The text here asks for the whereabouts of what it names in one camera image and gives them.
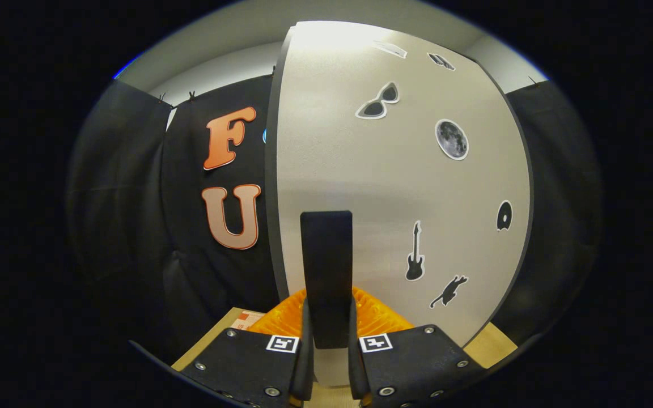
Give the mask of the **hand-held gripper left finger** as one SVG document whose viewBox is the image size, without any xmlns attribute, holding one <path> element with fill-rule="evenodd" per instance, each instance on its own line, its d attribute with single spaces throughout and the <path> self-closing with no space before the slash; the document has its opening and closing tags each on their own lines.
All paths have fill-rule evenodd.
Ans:
<svg viewBox="0 0 653 408">
<path fill-rule="evenodd" d="M 236 407 L 301 407 L 313 389 L 313 336 L 305 290 L 248 328 L 227 327 L 182 359 L 181 374 Z"/>
</svg>

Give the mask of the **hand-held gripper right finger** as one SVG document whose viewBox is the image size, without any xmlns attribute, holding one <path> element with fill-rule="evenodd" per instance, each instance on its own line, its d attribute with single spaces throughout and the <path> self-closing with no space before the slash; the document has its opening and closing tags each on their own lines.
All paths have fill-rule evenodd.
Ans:
<svg viewBox="0 0 653 408">
<path fill-rule="evenodd" d="M 437 325 L 414 326 L 360 288 L 352 295 L 349 380 L 361 407 L 436 407 L 485 377 Z"/>
</svg>

